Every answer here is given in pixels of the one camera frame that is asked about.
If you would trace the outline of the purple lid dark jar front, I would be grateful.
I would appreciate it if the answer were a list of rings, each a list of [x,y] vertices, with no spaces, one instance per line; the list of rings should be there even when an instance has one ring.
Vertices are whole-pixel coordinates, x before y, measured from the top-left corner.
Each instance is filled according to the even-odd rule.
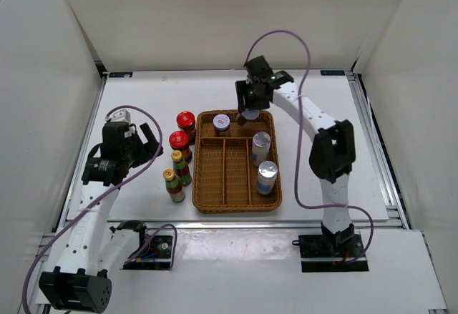
[[[237,114],[236,122],[240,126],[244,126],[248,122],[256,121],[260,116],[260,110],[245,110]]]

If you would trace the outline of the purple lid dark jar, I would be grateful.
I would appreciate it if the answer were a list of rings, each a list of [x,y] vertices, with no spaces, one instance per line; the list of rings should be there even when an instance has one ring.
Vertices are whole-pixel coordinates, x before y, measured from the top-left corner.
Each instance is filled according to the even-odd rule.
[[[236,122],[240,126],[244,126],[248,122],[256,121],[260,116],[260,110],[245,110],[237,114]]]
[[[226,114],[217,114],[213,118],[213,127],[216,137],[230,136],[230,118]]]

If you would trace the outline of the yellow cap sauce bottle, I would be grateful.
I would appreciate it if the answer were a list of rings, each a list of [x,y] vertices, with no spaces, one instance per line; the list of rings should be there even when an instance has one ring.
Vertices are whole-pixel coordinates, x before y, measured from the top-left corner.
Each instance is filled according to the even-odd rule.
[[[192,183],[192,175],[187,162],[184,160],[182,152],[179,150],[173,150],[171,153],[173,162],[173,170],[176,177],[179,179],[183,186],[188,186]]]
[[[166,190],[171,200],[176,203],[183,202],[185,199],[185,193],[182,189],[182,184],[175,175],[174,171],[172,169],[166,169],[162,175],[165,180]]]

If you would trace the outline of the yellow cap sauce bottle front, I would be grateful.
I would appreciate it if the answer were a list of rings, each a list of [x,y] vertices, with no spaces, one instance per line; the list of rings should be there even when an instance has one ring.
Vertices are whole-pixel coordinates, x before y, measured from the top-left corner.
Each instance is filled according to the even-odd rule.
[[[185,199],[185,193],[182,189],[182,184],[175,175],[174,171],[172,169],[166,169],[162,175],[165,180],[166,190],[171,200],[176,203],[183,202]]]

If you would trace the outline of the silver white can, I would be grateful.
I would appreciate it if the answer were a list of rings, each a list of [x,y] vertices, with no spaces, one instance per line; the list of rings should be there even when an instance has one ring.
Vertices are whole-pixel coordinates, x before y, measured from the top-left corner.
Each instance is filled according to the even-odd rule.
[[[252,140],[252,163],[258,167],[268,158],[271,147],[271,136],[267,132],[257,132]]]
[[[278,166],[275,162],[264,161],[258,166],[257,192],[261,195],[269,195],[278,176]]]

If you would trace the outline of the silver top white can front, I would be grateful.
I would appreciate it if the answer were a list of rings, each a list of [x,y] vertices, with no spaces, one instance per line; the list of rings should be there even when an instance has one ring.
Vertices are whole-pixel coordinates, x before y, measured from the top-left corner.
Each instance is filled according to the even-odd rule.
[[[269,195],[278,176],[278,166],[275,162],[264,161],[258,166],[257,192],[261,195]]]

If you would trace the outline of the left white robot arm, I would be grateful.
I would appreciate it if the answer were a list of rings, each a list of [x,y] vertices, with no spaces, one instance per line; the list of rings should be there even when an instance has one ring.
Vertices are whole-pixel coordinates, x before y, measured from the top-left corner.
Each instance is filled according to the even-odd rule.
[[[64,251],[54,269],[39,276],[39,289],[54,309],[86,313],[107,309],[112,281],[99,252],[109,213],[129,171],[150,166],[162,153],[161,139],[148,124],[104,124],[102,141],[87,155],[78,214],[64,229],[69,233]]]

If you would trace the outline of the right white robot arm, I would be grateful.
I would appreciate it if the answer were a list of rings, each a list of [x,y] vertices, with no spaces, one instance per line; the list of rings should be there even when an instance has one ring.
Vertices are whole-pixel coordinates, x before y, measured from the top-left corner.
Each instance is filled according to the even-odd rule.
[[[349,174],[356,160],[354,127],[348,120],[334,119],[300,94],[293,77],[285,71],[273,71],[264,57],[255,57],[244,67],[247,78],[235,83],[237,121],[253,121],[274,104],[299,124],[300,133],[308,135],[312,142],[308,163],[320,180],[323,199],[321,247],[336,257],[354,236],[348,209]]]

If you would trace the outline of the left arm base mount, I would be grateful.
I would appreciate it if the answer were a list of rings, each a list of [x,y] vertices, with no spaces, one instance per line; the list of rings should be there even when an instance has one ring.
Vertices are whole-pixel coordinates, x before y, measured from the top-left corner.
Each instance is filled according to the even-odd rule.
[[[138,235],[139,246],[125,260],[123,270],[173,269],[177,247],[177,228],[173,224],[166,223],[149,233],[145,222],[128,220],[110,230],[112,233],[130,230]]]

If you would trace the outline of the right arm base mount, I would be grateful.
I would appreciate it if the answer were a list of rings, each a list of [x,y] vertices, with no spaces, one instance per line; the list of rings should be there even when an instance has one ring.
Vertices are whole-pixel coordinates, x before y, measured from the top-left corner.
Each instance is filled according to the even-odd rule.
[[[368,272],[360,234],[334,249],[323,235],[299,235],[292,245],[299,248],[302,273]]]

